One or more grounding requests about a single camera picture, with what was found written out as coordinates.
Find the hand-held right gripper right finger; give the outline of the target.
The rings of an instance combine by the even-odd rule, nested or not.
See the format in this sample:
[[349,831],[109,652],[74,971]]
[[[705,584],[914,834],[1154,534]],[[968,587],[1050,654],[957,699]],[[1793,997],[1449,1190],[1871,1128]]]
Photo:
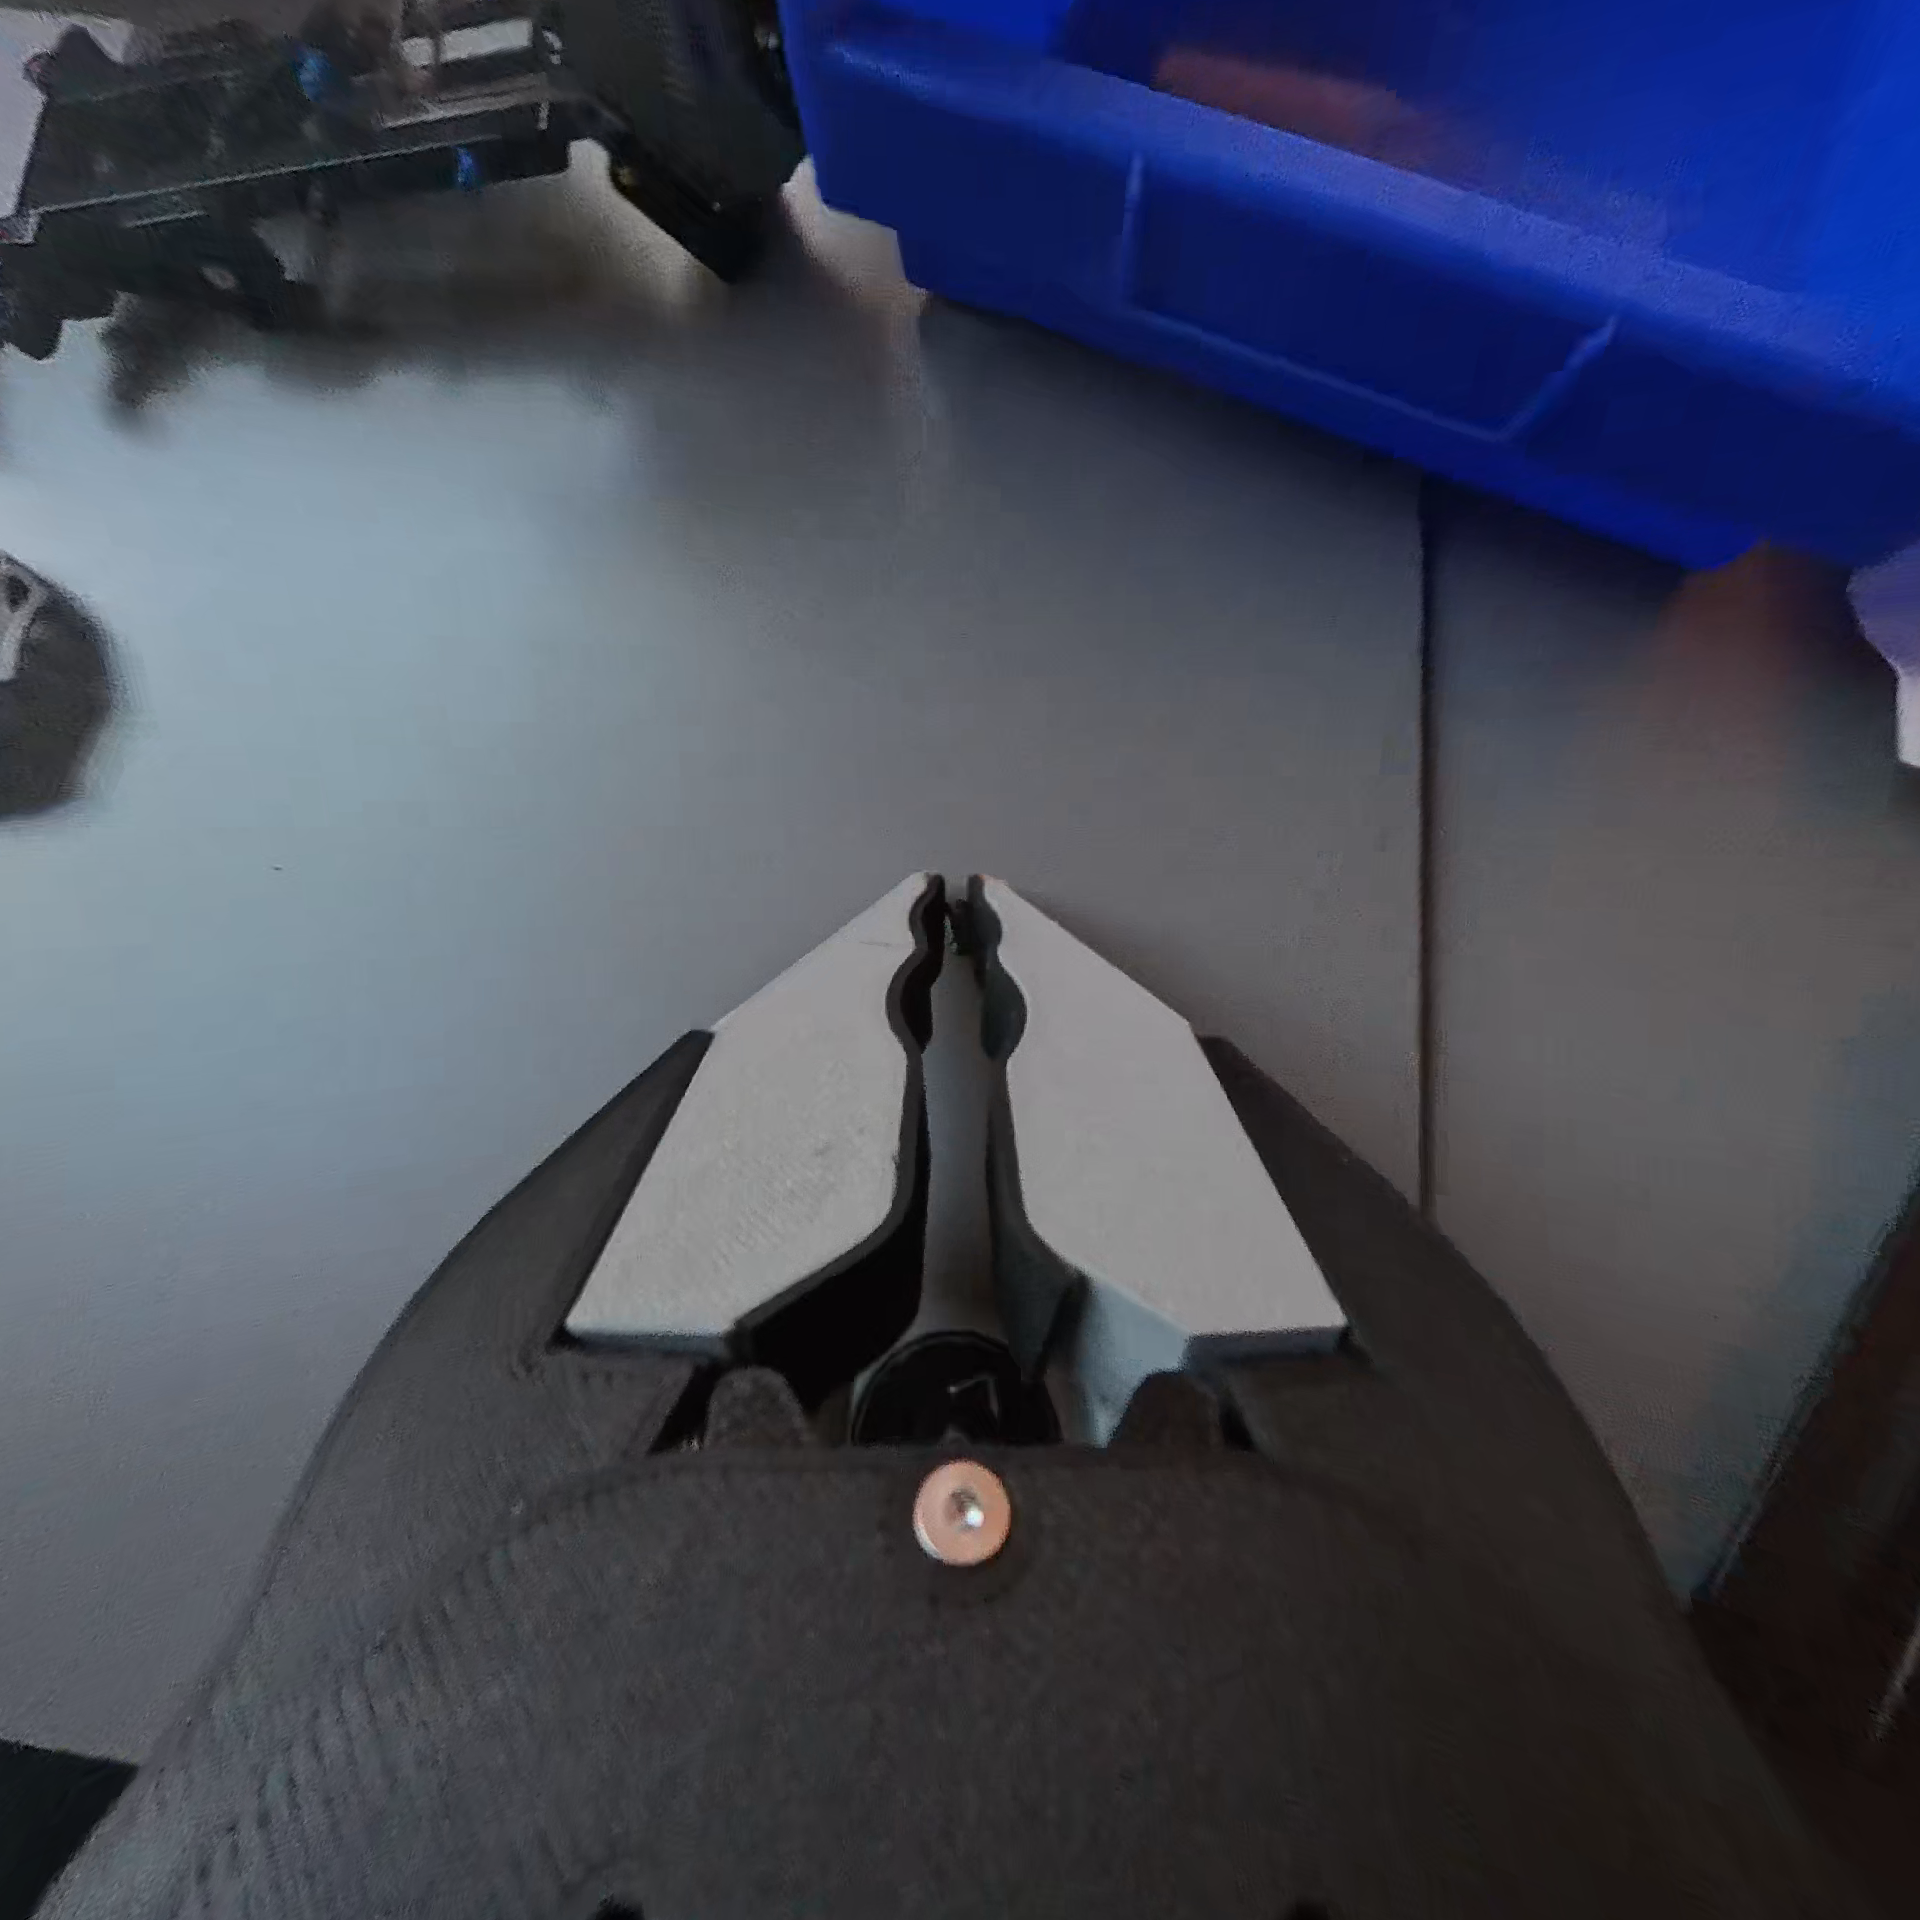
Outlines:
[[968,883],[991,1283],[1021,1376],[1105,1447],[1146,1381],[1337,1352],[1350,1319],[1189,1020]]

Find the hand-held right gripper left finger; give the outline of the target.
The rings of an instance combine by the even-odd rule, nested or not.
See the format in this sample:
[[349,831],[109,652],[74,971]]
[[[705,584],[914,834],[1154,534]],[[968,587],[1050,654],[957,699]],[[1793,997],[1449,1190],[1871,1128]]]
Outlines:
[[708,1030],[571,1340],[857,1374],[911,1324],[944,954],[945,884],[911,873]]

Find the black lego wheel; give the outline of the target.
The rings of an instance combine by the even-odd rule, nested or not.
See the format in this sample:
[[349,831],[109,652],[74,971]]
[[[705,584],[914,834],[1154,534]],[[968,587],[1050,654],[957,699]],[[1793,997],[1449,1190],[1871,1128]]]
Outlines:
[[66,589],[1,555],[1,821],[71,804],[116,716],[111,642]]

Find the black lego vehicle chassis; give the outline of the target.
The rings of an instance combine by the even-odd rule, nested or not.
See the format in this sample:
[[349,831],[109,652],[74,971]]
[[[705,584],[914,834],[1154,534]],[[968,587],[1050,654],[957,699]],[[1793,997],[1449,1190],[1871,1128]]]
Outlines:
[[269,5],[137,22],[3,5],[3,350],[47,362],[125,302],[260,331],[314,281],[277,236],[362,205],[606,159],[722,281],[806,154],[776,5]]

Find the blue plastic bin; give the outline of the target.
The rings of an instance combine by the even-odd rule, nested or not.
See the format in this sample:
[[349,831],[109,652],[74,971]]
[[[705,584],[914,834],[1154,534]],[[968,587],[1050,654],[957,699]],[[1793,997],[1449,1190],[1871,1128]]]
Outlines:
[[924,293],[1676,565],[1918,523],[1918,15],[779,5]]

